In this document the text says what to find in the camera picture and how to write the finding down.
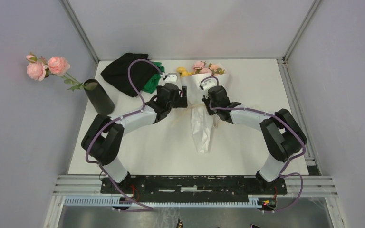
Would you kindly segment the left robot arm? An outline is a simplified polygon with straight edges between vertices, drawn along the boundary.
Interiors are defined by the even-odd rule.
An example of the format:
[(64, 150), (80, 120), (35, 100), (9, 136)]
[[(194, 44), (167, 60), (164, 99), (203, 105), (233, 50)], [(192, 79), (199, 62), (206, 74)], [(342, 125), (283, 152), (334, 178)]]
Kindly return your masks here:
[(141, 127), (160, 122), (172, 109), (188, 106), (186, 86), (166, 83), (158, 86), (156, 92), (143, 108), (115, 119), (98, 114), (82, 139), (86, 161), (98, 164), (112, 178), (112, 187), (118, 193), (126, 193), (130, 189), (129, 172), (118, 158), (122, 138)]

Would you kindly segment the black cloth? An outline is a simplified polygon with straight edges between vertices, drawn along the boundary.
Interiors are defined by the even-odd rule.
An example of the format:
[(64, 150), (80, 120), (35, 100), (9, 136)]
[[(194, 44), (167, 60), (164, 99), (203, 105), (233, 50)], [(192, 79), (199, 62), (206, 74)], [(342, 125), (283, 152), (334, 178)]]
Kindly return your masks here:
[(159, 67), (144, 62), (148, 59), (148, 54), (125, 53), (110, 63), (101, 72), (101, 76), (120, 92), (129, 97), (136, 97), (137, 92), (130, 83), (132, 82), (137, 91), (140, 92), (160, 70)]

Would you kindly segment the pink roses in vase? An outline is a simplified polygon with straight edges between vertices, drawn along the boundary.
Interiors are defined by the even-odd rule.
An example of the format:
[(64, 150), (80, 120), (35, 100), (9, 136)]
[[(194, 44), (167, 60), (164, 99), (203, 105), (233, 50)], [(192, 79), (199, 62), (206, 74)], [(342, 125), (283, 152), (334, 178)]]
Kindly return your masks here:
[(70, 85), (68, 90), (75, 91), (85, 89), (85, 85), (79, 82), (68, 71), (70, 69), (70, 63), (65, 57), (51, 57), (45, 59), (44, 57), (38, 57), (30, 52), (26, 55), (27, 74), (35, 81), (43, 81), (49, 76), (57, 76), (63, 80), (63, 83)]

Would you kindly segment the green cloth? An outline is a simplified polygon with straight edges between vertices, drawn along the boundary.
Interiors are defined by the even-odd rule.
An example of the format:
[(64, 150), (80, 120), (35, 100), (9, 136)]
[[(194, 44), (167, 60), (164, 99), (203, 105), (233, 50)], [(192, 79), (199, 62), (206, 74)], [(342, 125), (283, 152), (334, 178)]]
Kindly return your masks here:
[[(165, 68), (161, 62), (153, 62), (153, 63), (162, 73), (165, 72)], [(147, 83), (142, 88), (142, 91), (152, 94), (153, 92), (156, 91), (160, 79), (161, 79), (161, 73), (159, 73), (158, 70), (155, 70), (153, 76), (147, 81)]]

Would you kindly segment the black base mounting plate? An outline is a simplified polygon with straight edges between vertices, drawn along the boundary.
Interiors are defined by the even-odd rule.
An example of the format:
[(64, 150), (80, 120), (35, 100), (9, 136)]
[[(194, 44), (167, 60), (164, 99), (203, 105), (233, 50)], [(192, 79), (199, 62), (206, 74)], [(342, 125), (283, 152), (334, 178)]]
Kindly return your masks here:
[(248, 196), (287, 194), (284, 179), (268, 183), (256, 176), (127, 176), (118, 187), (140, 203), (248, 202)]

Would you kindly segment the white paper bouquet wrap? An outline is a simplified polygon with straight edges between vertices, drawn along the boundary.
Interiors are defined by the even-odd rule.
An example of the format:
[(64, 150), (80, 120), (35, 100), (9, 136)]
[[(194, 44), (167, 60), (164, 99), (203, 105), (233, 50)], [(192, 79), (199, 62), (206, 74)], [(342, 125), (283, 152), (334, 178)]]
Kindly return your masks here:
[(203, 105), (203, 107), (197, 107), (191, 110), (191, 130), (198, 153), (209, 152), (213, 129), (214, 117), (208, 114), (205, 104), (202, 101), (202, 98), (207, 91), (203, 91), (199, 88), (200, 82), (207, 78), (214, 78), (218, 80), (220, 86), (226, 86), (230, 79), (230, 75), (225, 73), (223, 75), (211, 76), (209, 73), (206, 73), (180, 77), (182, 85), (187, 87), (188, 106), (195, 104)]

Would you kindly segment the cream printed ribbon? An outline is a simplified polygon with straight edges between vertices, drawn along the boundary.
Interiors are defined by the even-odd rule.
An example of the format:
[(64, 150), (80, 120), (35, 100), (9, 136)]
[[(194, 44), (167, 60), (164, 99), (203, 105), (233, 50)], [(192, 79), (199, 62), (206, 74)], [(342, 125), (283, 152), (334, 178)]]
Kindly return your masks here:
[[(189, 105), (187, 108), (185, 108), (183, 111), (178, 111), (176, 114), (175, 119), (171, 122), (171, 127), (175, 126), (182, 118), (187, 115), (188, 113), (191, 113), (191, 110), (197, 107), (203, 107), (201, 104), (196, 105)], [(217, 120), (215, 117), (213, 118), (213, 127), (218, 128), (221, 124), (220, 120)]]

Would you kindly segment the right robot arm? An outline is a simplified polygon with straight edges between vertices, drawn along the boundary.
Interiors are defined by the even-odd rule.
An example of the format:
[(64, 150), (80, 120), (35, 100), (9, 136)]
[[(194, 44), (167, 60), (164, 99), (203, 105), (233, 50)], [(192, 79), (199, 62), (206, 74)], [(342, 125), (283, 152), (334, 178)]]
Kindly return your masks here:
[(287, 109), (268, 113), (231, 102), (221, 85), (201, 86), (202, 101), (210, 115), (216, 114), (225, 122), (240, 124), (259, 130), (269, 152), (264, 165), (257, 172), (255, 186), (258, 192), (267, 194), (274, 189), (274, 181), (282, 177), (288, 164), (306, 152), (307, 138)]

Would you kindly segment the black cylindrical vase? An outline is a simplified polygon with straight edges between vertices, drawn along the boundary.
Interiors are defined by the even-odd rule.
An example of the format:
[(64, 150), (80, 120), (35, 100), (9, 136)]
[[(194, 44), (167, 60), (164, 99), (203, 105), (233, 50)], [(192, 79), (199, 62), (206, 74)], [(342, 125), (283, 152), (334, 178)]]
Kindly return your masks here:
[(115, 104), (95, 79), (88, 79), (83, 83), (84, 91), (98, 114), (111, 114), (115, 109)]

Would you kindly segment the pink and yellow flower bunch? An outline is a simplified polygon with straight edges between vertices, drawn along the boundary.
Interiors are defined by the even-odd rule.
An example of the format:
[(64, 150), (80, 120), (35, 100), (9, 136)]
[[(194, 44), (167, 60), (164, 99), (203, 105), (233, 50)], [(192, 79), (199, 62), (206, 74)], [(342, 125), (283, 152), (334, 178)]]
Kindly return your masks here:
[(196, 74), (209, 73), (211, 76), (223, 75), (226, 70), (221, 64), (207, 63), (206, 61), (197, 61), (192, 66), (192, 71), (188, 71), (184, 67), (178, 67), (176, 72), (180, 77), (192, 76)]

